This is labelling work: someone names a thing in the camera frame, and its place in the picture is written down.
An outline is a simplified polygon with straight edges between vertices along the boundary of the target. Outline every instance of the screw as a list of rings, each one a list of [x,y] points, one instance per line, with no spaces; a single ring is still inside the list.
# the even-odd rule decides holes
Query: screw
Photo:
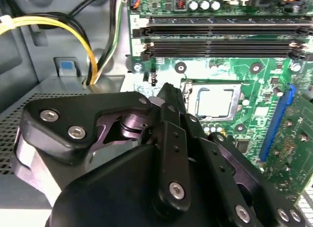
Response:
[[[140,101],[142,104],[147,104],[147,101],[146,101],[146,99],[144,99],[144,98],[139,98],[139,101]]]
[[[52,110],[41,111],[40,118],[46,122],[54,122],[59,119],[58,113]]]
[[[136,63],[134,65],[134,71],[141,72],[141,70],[142,70],[142,65],[140,63]]]
[[[217,135],[217,138],[218,138],[220,141],[224,141],[224,137],[222,137],[221,135]]]
[[[286,222],[289,222],[289,217],[287,216],[287,214],[285,213],[285,211],[283,209],[277,209],[277,212],[279,214],[279,216]]]
[[[73,139],[83,139],[86,136],[85,129],[79,126],[71,126],[67,132]]]
[[[185,197],[185,191],[182,188],[182,186],[176,182],[170,183],[170,193],[174,196],[176,199],[183,199]]]
[[[168,106],[168,108],[169,108],[171,111],[175,112],[175,108],[174,108],[173,106]]]
[[[190,116],[190,120],[193,121],[193,122],[197,122],[196,117],[194,117],[193,115]]]
[[[245,222],[245,223],[249,223],[250,222],[249,213],[241,205],[235,206],[235,209],[236,209],[237,215],[239,216],[239,218],[243,222]]]
[[[295,221],[301,222],[300,216],[294,210],[290,210],[290,214],[294,218]]]

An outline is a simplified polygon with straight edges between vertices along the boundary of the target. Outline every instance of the ram slot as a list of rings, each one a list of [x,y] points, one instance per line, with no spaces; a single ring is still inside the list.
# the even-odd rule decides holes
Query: ram slot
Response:
[[[294,40],[147,40],[151,57],[276,57],[299,56],[301,42]]]

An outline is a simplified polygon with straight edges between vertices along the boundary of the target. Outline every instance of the green circuit board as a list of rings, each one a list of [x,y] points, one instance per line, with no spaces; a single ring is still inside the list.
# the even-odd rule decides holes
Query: green circuit board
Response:
[[[307,3],[308,6],[302,7],[296,11],[296,14],[307,14],[311,11],[312,5],[309,3],[309,0],[303,0],[304,3]],[[254,7],[247,6],[247,1],[239,1],[238,4],[229,4],[228,2],[221,2],[221,7],[217,11],[207,10],[207,11],[190,11],[185,9],[184,11],[178,11],[175,9],[175,0],[141,0],[140,6],[136,11],[131,11],[132,14],[138,14],[142,16],[146,15],[283,15],[286,12],[284,7],[278,7],[272,5],[269,7]]]
[[[265,165],[265,176],[296,202],[313,172],[313,106],[297,95],[287,108]]]
[[[155,57],[142,61],[140,56],[149,42],[166,39],[174,40],[179,44],[183,40],[192,43],[193,40],[293,40],[295,37],[280,32],[262,35],[257,31],[249,35],[240,33],[232,35],[179,35],[179,33],[175,33],[175,35],[165,34],[151,37],[134,37],[133,31],[134,29],[145,27],[147,19],[150,17],[168,17],[169,23],[176,23],[176,18],[187,17],[190,19],[189,23],[193,23],[194,21],[192,19],[194,17],[225,17],[227,15],[231,17],[248,16],[254,19],[269,15],[276,15],[278,17],[288,15],[289,18],[299,15],[312,15],[312,0],[301,0],[301,6],[297,6],[297,3],[292,4],[283,1],[272,2],[269,6],[255,6],[253,5],[255,1],[251,2],[252,0],[239,0],[237,4],[223,0],[206,0],[210,2],[211,6],[214,2],[219,2],[220,8],[218,10],[207,9],[205,11],[200,8],[191,11],[187,7],[191,1],[196,1],[200,5],[203,0],[185,1],[186,8],[177,10],[177,0],[140,0],[140,5],[136,9],[132,8],[134,0],[129,0],[128,18],[133,75],[127,91],[135,90],[150,97],[156,96],[164,83],[173,84],[174,87],[180,88],[183,93],[187,84],[190,83],[194,86],[203,85],[205,87],[225,84],[235,86],[236,84],[240,84],[241,91],[239,100],[236,103],[236,112],[230,120],[210,120],[210,118],[203,117],[198,117],[198,119],[207,134],[218,131],[227,136],[227,138],[232,139],[236,147],[251,163],[263,171],[265,176],[275,184],[283,195],[295,202],[309,182],[313,172],[313,157],[311,158],[312,154],[310,152],[313,132],[312,129],[309,130],[306,127],[309,125],[313,128],[313,115],[312,117],[310,116],[310,112],[313,112],[313,107],[309,101],[309,97],[302,96],[303,94],[308,95],[309,86],[313,81],[312,60],[297,61],[290,58],[274,57],[199,58],[189,55],[189,58]],[[296,38],[309,45],[313,45],[313,36],[297,35]],[[177,71],[178,63],[185,64],[183,73]],[[260,68],[257,72],[251,71],[255,64],[258,64]],[[268,160],[267,162],[263,162],[260,160],[259,153],[264,146],[269,128],[273,126],[272,120],[280,100],[279,94],[274,92],[273,89],[277,88],[282,93],[285,93],[289,89],[289,84],[293,84],[296,87],[297,94],[294,97],[293,103],[287,107],[275,141],[270,143],[271,147]],[[216,105],[216,101],[218,101],[218,98],[208,99],[207,105],[213,107]],[[197,100],[195,106],[192,106],[192,109],[199,107],[199,102]],[[302,108],[309,110],[301,112],[300,110]],[[289,118],[294,121],[294,124],[292,127],[286,128],[285,121]],[[298,122],[299,118],[303,119],[302,124]],[[304,130],[309,138],[306,143],[299,141],[299,136]],[[296,134],[295,138],[292,137],[293,134],[290,134],[291,132]],[[291,168],[289,171],[286,171],[286,163]]]
[[[175,72],[175,63],[183,61],[187,65],[184,74]],[[157,59],[158,83],[155,87],[144,87],[142,78],[134,81],[134,88],[146,96],[157,95],[164,83],[170,82],[180,88],[184,79],[192,79],[195,82],[206,83],[208,80],[239,81],[241,86],[241,99],[239,109],[232,121],[210,122],[202,120],[201,124],[206,133],[222,128],[226,135],[232,135],[235,139],[248,140],[246,157],[255,165],[259,165],[258,155],[264,141],[265,134],[270,125],[279,98],[272,93],[273,87],[284,90],[291,79],[292,72],[289,69],[290,59]],[[258,74],[251,73],[250,67],[255,63],[262,64]],[[238,125],[244,127],[237,131]]]

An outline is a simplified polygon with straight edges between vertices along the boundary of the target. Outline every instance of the gray metal panel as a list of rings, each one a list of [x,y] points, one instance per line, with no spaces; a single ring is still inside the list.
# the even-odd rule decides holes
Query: gray metal panel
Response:
[[[82,0],[52,0],[48,5],[40,5],[30,2],[30,0],[16,0],[17,4],[24,12],[48,12],[58,11],[68,13]],[[83,28],[90,39],[92,50],[97,58],[102,53],[108,39],[109,32],[109,1],[101,0],[100,2],[87,6],[75,18],[82,24]],[[85,49],[79,41],[68,31],[60,28],[52,30],[42,30],[39,35],[43,46],[36,46],[32,38],[29,27],[23,27],[22,33],[29,50],[39,81],[49,76],[56,76],[57,71],[54,58],[72,57],[77,58],[78,66],[82,76],[88,73],[88,57]],[[127,58],[125,54],[130,54],[129,31],[127,21],[127,8],[123,9],[123,19],[120,34],[120,42],[113,59],[109,62],[108,67],[103,74],[119,75],[124,74],[127,70],[125,63]]]
[[[5,159],[3,162],[0,160],[0,209],[1,208],[34,208],[34,209],[45,209],[49,207],[45,196],[35,188],[29,186],[23,181],[19,180],[16,176],[10,175],[9,173],[3,174],[2,171],[6,170],[11,172],[9,167],[10,162],[6,161],[12,155],[13,142],[16,133],[16,127],[18,121],[13,122],[13,129],[8,133],[7,130],[2,128],[4,120],[16,120],[20,117],[21,106],[29,101],[29,99],[37,99],[44,97],[58,97],[58,96],[69,96],[71,94],[90,94],[90,93],[104,93],[104,92],[119,92],[123,83],[123,76],[108,76],[101,78],[97,86],[90,86],[86,89],[81,84],[83,78],[77,77],[50,77],[44,80],[41,84],[36,86],[33,90],[27,93],[24,97],[18,100],[14,105],[9,107],[6,111],[0,114],[0,131],[6,131],[6,133],[0,132],[0,139],[9,138],[10,141],[5,142],[2,146],[0,142],[0,159]],[[111,160],[112,158],[124,153],[135,146],[134,143],[126,145],[109,146],[103,150],[97,151],[94,157],[90,169],[93,169],[104,162]]]
[[[0,1],[0,16],[6,13],[5,7]],[[7,50],[6,45],[1,45],[0,56],[5,57],[9,54],[15,55],[15,57],[1,58],[0,61],[0,66],[3,68],[2,71],[0,71],[2,72],[2,74],[0,74],[0,113],[30,91],[38,83],[21,31],[15,29],[12,33],[7,33],[1,38],[1,44],[10,43],[12,46]],[[11,59],[11,61],[4,66],[3,62],[6,62],[7,59]]]

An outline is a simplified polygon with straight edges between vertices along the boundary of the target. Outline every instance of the mounting hole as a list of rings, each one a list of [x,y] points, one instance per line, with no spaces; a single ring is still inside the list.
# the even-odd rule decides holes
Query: mounting hole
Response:
[[[186,72],[187,66],[184,62],[177,62],[174,69],[177,73],[183,74]]]
[[[177,153],[180,151],[180,149],[178,148],[178,146],[174,146],[173,148],[174,148],[175,152],[177,152]]]
[[[258,74],[262,71],[263,65],[262,63],[256,62],[250,66],[250,72],[252,74]]]
[[[220,171],[225,172],[225,168],[223,166],[220,166]]]

